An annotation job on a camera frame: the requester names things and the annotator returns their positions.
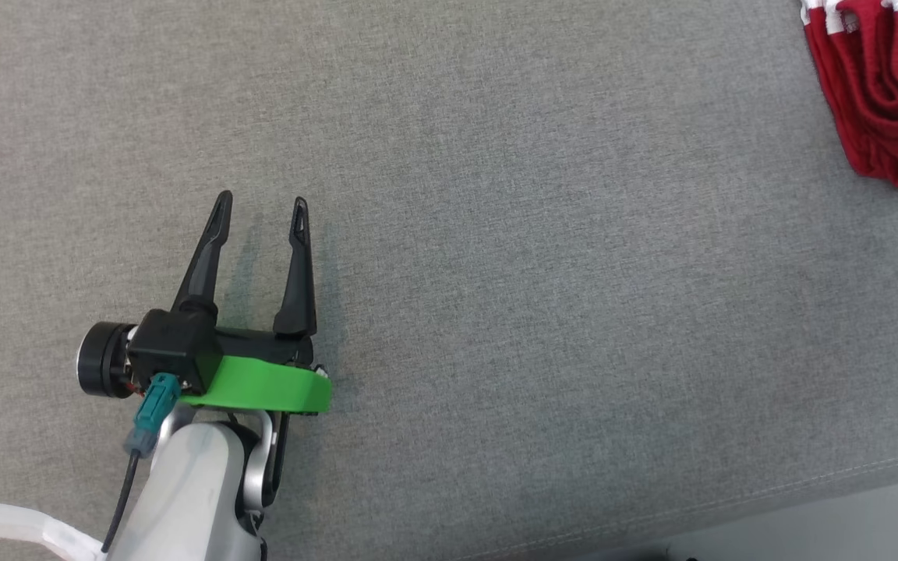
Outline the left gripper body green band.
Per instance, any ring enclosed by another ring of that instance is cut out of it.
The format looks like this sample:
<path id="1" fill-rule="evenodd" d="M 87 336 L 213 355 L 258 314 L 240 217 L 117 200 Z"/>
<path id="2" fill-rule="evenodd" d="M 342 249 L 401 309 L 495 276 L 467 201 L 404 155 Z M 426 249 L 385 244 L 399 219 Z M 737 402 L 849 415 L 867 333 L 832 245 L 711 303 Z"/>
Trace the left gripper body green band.
<path id="1" fill-rule="evenodd" d="M 126 355 L 136 324 L 99 322 L 77 352 L 77 380 L 97 397 L 124 399 L 145 390 L 135 381 Z M 311 369 L 313 342 L 288 340 L 273 333 L 242 328 L 217 331 L 224 357 L 207 393 L 182 388 L 179 401 L 234 411 L 317 415 L 331 404 L 332 385 L 321 368 Z"/>

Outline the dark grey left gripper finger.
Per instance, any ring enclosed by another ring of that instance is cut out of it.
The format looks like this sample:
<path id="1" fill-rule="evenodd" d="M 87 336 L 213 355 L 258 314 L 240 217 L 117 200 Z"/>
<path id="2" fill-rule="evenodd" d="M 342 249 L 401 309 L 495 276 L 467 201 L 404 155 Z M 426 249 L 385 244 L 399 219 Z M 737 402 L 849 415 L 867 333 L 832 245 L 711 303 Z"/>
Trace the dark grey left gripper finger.
<path id="1" fill-rule="evenodd" d="M 229 238 L 232 206 L 232 192 L 228 189 L 220 192 L 186 267 L 185 276 L 171 306 L 172 312 L 218 315 L 218 307 L 214 301 L 215 283 L 220 269 L 222 246 Z"/>
<path id="2" fill-rule="evenodd" d="M 313 246 L 309 233 L 309 205 L 297 196 L 288 229 L 290 256 L 281 308 L 272 330 L 279 337 L 312 337 L 317 332 L 313 277 Z"/>

